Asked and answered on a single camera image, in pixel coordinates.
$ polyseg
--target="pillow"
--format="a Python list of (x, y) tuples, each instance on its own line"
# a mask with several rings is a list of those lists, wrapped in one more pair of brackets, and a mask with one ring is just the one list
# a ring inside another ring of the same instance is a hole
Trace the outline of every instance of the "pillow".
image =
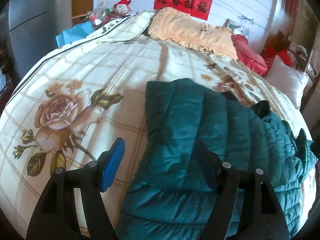
[(292, 65), (292, 60), (291, 60), (291, 58), (288, 56), (287, 51), (288, 51), (288, 48), (280, 51), (280, 52), (278, 53), (278, 56), (281, 58), (281, 60), (282, 60), (282, 62), (283, 62), (284, 64), (286, 64), (288, 67), (291, 67), (291, 65)]
[(279, 56), (276, 56), (272, 68), (265, 78), (270, 85), (286, 94), (296, 109), (300, 108), (303, 90), (308, 83), (306, 73), (286, 66)]
[(282, 59), (282, 61), (287, 65), (292, 65), (291, 58), (287, 55), (287, 50), (283, 49), (280, 52), (277, 52), (272, 46), (268, 46), (266, 51), (263, 53), (262, 58), (265, 60), (267, 67), (270, 69), (277, 55)]
[(161, 9), (153, 18), (148, 33), (151, 37), (173, 41), (185, 48), (197, 51), (213, 52), (218, 55), (238, 59), (233, 46), (233, 32), (226, 27), (194, 21), (187, 13), (174, 8)]
[(265, 76), (269, 70), (266, 62), (251, 49), (248, 40), (240, 34), (231, 36), (231, 39), (236, 48), (239, 60), (253, 72), (260, 76)]

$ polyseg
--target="bed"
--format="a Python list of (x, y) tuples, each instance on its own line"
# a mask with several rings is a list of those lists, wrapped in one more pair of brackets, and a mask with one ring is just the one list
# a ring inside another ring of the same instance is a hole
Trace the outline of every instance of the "bed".
[[(295, 136), (304, 129), (312, 139), (292, 101), (241, 62), (149, 37), (145, 30), (154, 15), (139, 12), (50, 52), (13, 93), (0, 118), (0, 208), (23, 237), (51, 173), (82, 167), (122, 137), (124, 158), (112, 187), (102, 194), (116, 225), (148, 141), (148, 81), (190, 78), (218, 92), (231, 91), (245, 106), (268, 100)], [(59, 116), (52, 115), (56, 109)], [(300, 190), (302, 227), (316, 197), (314, 168)], [(88, 235), (80, 191), (75, 194), (81, 231)]]

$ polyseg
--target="wire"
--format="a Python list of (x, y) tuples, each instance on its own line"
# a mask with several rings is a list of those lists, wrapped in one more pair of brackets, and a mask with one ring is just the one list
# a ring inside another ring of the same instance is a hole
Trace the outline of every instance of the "wire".
[(244, 15), (241, 15), (241, 18), (242, 19), (245, 19), (245, 20), (248, 20), (249, 21), (249, 23), (251, 23), (252, 25), (254, 25), (254, 18), (252, 18), (252, 19), (249, 19), (249, 18), (247, 18), (246, 16), (244, 16)]

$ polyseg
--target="red banner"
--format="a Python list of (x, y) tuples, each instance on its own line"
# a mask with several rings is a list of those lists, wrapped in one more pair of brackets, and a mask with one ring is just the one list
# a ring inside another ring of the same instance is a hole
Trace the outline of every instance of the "red banner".
[(154, 9), (172, 7), (191, 16), (207, 20), (212, 0), (155, 0)]

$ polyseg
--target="rose print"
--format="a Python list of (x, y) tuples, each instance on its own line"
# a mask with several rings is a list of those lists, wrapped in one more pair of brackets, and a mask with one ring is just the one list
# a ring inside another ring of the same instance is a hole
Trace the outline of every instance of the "rose print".
[(86, 129), (96, 122), (101, 113), (111, 105), (120, 102), (122, 96), (111, 95), (107, 89), (95, 91), (83, 90), (83, 81), (72, 80), (65, 87), (63, 83), (54, 82), (45, 91), (48, 100), (42, 103), (36, 112), (34, 125), (39, 130), (34, 136), (33, 130), (23, 130), (22, 143), (36, 143), (36, 145), (14, 148), (13, 155), (20, 158), (26, 148), (39, 147), (27, 165), (27, 174), (37, 176), (43, 169), (47, 154), (53, 152), (50, 162), (50, 173), (56, 168), (66, 169), (66, 157), (63, 150), (82, 150), (92, 159), (91, 153), (81, 146), (81, 140)]
[(245, 106), (252, 106), (253, 103), (249, 100), (244, 92), (243, 85), (240, 85), (236, 80), (230, 75), (225, 75), (222, 77), (221, 81), (213, 87), (213, 89), (219, 93), (230, 91), (238, 99), (238, 101)]

